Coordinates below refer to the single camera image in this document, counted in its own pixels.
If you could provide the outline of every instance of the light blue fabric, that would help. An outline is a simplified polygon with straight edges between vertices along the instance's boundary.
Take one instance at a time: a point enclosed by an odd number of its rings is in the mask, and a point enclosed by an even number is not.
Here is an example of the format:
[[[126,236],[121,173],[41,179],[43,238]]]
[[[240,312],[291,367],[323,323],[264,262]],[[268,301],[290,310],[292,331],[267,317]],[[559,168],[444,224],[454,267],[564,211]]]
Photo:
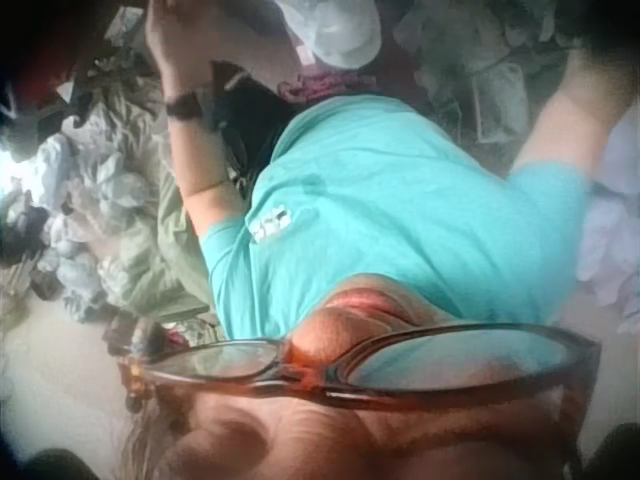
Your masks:
[[[286,335],[361,273],[459,318],[542,323],[572,290],[587,191],[554,161],[502,180],[403,103],[341,97],[294,119],[249,214],[201,247],[231,339]]]

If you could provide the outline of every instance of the black wristwatch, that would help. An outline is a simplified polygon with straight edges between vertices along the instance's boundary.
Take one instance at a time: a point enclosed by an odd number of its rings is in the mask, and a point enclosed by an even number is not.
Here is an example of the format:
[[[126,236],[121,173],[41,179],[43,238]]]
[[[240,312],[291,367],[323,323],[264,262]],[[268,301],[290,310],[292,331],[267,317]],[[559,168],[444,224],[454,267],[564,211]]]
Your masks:
[[[180,95],[171,102],[167,102],[167,116],[181,121],[202,119],[203,112],[200,99],[196,92]]]

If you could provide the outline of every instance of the person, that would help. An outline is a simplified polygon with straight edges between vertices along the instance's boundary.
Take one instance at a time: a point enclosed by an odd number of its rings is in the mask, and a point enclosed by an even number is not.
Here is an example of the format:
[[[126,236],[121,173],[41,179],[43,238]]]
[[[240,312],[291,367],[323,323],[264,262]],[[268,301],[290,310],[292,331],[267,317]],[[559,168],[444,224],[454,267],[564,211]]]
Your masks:
[[[275,58],[295,70],[295,56],[230,19],[203,33],[201,5],[151,0],[147,41],[176,180],[229,339],[286,337],[295,363],[316,368],[392,332],[549,321],[572,290],[590,178],[633,99],[631,68],[573,55],[506,179],[396,99],[326,99],[280,135],[247,209],[191,93],[216,82],[212,55],[258,78]],[[534,399],[400,413],[178,387],[155,394],[128,450],[131,477],[563,478]],[[524,444],[539,455],[521,454]]]

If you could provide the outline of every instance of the floor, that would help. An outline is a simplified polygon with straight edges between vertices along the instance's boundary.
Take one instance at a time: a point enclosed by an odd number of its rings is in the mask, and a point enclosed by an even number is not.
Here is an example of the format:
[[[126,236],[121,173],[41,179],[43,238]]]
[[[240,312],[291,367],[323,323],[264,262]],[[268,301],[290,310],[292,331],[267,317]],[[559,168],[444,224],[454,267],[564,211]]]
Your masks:
[[[124,391],[101,340],[104,325],[66,319],[62,305],[30,301],[30,318],[3,346],[2,431],[19,459],[64,447],[101,478],[113,478],[126,433]],[[616,333],[616,316],[577,294],[564,324],[603,343],[601,372],[582,435],[589,456],[615,425],[640,420],[638,338]]]

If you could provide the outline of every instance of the t-shirt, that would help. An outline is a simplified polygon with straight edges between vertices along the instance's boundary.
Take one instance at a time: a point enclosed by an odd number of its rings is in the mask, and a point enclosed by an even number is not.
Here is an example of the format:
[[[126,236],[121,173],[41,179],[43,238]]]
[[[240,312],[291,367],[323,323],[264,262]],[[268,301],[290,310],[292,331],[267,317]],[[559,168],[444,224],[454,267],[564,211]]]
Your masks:
[[[249,213],[201,237],[227,336],[285,336],[365,273],[457,318],[547,321],[574,285],[588,191],[577,170],[548,160],[499,178],[390,98],[305,111],[276,145]]]

